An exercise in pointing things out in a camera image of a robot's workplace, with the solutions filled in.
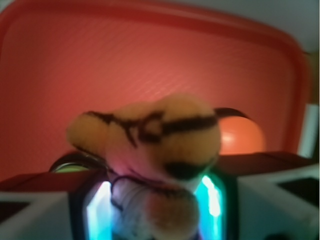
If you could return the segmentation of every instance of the tiger plush head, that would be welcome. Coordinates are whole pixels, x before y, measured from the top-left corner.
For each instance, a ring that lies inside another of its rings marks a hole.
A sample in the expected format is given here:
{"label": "tiger plush head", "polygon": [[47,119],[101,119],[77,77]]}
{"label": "tiger plush head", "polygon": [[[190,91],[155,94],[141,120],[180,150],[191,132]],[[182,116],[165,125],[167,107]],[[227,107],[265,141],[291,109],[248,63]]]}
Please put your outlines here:
{"label": "tiger plush head", "polygon": [[108,113],[89,111],[67,129],[70,144],[103,158],[118,175],[190,190],[218,159],[220,138],[212,106],[186,93]]}

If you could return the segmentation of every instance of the black stripe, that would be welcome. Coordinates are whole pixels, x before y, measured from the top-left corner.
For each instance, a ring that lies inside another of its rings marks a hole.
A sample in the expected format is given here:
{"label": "black stripe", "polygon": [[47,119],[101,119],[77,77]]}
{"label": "black stripe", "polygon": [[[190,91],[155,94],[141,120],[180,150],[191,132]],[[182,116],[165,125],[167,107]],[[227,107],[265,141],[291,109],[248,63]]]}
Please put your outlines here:
{"label": "black stripe", "polygon": [[86,115],[97,117],[98,119],[104,121],[107,125],[111,122],[115,122],[116,118],[113,114],[110,113],[101,113],[96,111],[88,111],[85,113]]}
{"label": "black stripe", "polygon": [[162,134],[166,136],[178,132],[204,130],[211,128],[216,124],[218,124],[218,120],[214,115],[206,117],[196,116],[192,118],[185,118],[172,122],[165,122],[162,125]]}
{"label": "black stripe", "polygon": [[102,120],[104,123],[109,125],[111,122],[118,124],[121,126],[125,132],[126,137],[128,138],[129,142],[137,148],[138,145],[136,144],[136,141],[134,137],[132,136],[130,132],[130,128],[136,127],[138,125],[138,120],[122,120],[117,118],[115,115],[111,113],[100,113],[96,111],[88,111],[85,114],[97,117],[98,119]]}
{"label": "black stripe", "polygon": [[160,121],[163,115],[164,113],[161,111],[152,112],[141,121],[141,123],[138,126],[138,138],[141,142],[156,144],[161,141],[161,135],[156,135],[154,133],[147,132],[146,126],[151,121],[154,121],[154,120]]}

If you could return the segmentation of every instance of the black panel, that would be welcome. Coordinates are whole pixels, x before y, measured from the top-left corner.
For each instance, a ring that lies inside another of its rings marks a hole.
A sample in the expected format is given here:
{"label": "black panel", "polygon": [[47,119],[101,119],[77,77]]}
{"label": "black panel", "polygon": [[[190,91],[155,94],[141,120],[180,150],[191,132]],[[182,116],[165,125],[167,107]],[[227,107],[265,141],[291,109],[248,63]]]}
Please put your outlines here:
{"label": "black panel", "polygon": [[0,224],[28,205],[30,205],[29,202],[0,201]]}
{"label": "black panel", "polygon": [[278,186],[319,208],[319,180],[308,177],[279,183]]}

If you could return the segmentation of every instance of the stuffed tiger toy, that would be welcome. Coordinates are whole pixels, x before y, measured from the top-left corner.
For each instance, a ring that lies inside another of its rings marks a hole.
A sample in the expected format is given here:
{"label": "stuffed tiger toy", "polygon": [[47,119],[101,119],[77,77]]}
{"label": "stuffed tiger toy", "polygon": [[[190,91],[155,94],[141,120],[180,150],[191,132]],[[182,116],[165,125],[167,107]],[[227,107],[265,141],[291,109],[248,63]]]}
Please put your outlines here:
{"label": "stuffed tiger toy", "polygon": [[108,113],[88,111],[67,129],[68,142],[109,169],[114,240],[198,240],[194,191],[218,159],[213,108],[174,93]]}

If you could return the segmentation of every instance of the glowing blue light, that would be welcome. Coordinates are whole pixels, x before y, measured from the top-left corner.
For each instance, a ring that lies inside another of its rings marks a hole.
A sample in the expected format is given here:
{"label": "glowing blue light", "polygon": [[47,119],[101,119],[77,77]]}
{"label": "glowing blue light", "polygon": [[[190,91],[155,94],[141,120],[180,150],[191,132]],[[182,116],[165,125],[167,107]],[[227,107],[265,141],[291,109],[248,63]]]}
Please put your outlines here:
{"label": "glowing blue light", "polygon": [[211,179],[207,176],[202,178],[202,183],[208,188],[209,194],[209,212],[214,217],[221,215],[220,193]]}
{"label": "glowing blue light", "polygon": [[211,178],[204,176],[195,192],[200,209],[199,229],[204,240],[223,240],[223,195]]}
{"label": "glowing blue light", "polygon": [[112,239],[111,185],[104,181],[86,207],[89,240]]}

